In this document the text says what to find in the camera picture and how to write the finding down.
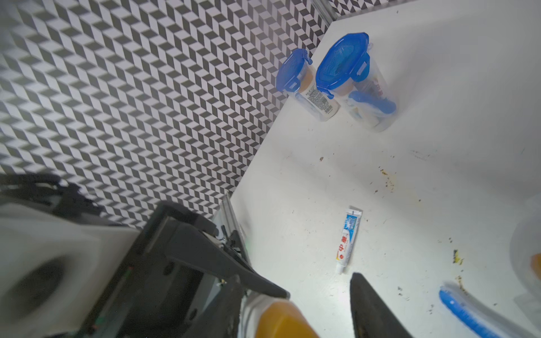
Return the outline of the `blue lid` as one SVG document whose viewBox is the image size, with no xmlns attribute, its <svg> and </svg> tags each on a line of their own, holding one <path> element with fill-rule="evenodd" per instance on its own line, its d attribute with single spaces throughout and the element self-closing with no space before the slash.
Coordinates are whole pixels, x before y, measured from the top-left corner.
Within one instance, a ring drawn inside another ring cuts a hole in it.
<svg viewBox="0 0 541 338">
<path fill-rule="evenodd" d="M 294 50 L 280 66 L 276 77 L 276 89 L 279 92 L 295 93 L 300 91 L 302 81 L 307 76 L 312 60 L 308 51 Z"/>
<path fill-rule="evenodd" d="M 353 83 L 367 79 L 370 72 L 369 35 L 349 33 L 329 49 L 316 72 L 318 90 L 334 99 L 347 95 Z"/>
</svg>

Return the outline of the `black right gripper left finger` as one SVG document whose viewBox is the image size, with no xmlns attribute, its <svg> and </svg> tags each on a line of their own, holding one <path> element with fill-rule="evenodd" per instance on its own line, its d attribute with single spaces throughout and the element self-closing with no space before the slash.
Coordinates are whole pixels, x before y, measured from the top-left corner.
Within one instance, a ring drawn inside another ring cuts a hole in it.
<svg viewBox="0 0 541 338">
<path fill-rule="evenodd" d="M 244 295 L 245 289 L 238 275 L 227 279 L 221 291 L 194 321 L 183 338 L 237 337 Z"/>
</svg>

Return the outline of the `shampoo bottle gold cap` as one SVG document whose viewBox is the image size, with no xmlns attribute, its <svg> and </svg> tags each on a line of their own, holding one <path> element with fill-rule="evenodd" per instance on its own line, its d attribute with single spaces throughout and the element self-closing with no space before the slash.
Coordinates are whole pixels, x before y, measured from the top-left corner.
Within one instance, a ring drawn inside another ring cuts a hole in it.
<svg viewBox="0 0 541 338">
<path fill-rule="evenodd" d="M 251 293 L 242 305 L 238 337 L 318 337 L 290 300 Z"/>
</svg>

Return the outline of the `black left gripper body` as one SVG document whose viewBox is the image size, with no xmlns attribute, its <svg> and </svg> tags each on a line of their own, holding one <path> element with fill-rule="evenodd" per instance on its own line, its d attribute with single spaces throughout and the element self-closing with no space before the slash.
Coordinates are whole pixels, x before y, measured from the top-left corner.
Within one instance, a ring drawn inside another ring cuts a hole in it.
<svg viewBox="0 0 541 338">
<path fill-rule="evenodd" d="M 183 337 L 226 280 L 183 266 L 165 255 L 181 223 L 203 232 L 245 267 L 242 256 L 217 240 L 218 231 L 212 221 L 181 204 L 162 201 L 77 336 Z"/>
</svg>

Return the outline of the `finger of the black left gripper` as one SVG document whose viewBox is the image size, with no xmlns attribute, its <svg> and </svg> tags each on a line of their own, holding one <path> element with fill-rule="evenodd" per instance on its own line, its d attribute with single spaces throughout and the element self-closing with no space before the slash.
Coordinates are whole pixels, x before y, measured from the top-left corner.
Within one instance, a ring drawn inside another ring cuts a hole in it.
<svg viewBox="0 0 541 338">
<path fill-rule="evenodd" d="M 282 287 L 244 267 L 191 225 L 181 223 L 177 227 L 166 246 L 165 255 L 183 266 L 222 280 L 238 276 L 240 284 L 248 290 L 269 297 L 289 297 L 289 293 Z"/>
</svg>

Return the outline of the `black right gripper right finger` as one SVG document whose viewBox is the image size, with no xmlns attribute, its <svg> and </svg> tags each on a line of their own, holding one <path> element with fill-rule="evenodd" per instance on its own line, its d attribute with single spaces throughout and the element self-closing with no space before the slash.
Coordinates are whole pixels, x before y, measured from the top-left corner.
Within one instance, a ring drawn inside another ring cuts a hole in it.
<svg viewBox="0 0 541 338">
<path fill-rule="evenodd" d="M 356 338 L 412 338 L 361 273 L 352 274 L 349 291 Z"/>
</svg>

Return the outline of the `clear plastic cup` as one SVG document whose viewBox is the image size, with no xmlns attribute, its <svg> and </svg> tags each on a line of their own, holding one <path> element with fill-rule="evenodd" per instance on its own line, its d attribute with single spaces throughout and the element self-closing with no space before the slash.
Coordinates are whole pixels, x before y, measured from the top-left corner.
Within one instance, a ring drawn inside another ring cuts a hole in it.
<svg viewBox="0 0 541 338">
<path fill-rule="evenodd" d="M 305 64 L 293 83 L 288 86 L 291 94 L 315 119 L 321 122 L 330 120 L 340 109 L 340 104 L 329 99 L 316 86 L 315 71 Z"/>
<path fill-rule="evenodd" d="M 540 255 L 540 209 L 521 221 L 509 246 L 511 267 L 525 289 L 540 301 L 540 268 L 533 267 L 533 260 Z"/>
<path fill-rule="evenodd" d="M 353 82 L 346 95 L 349 114 L 366 129 L 383 132 L 397 118 L 399 107 L 376 62 L 372 61 L 368 76 Z"/>
</svg>

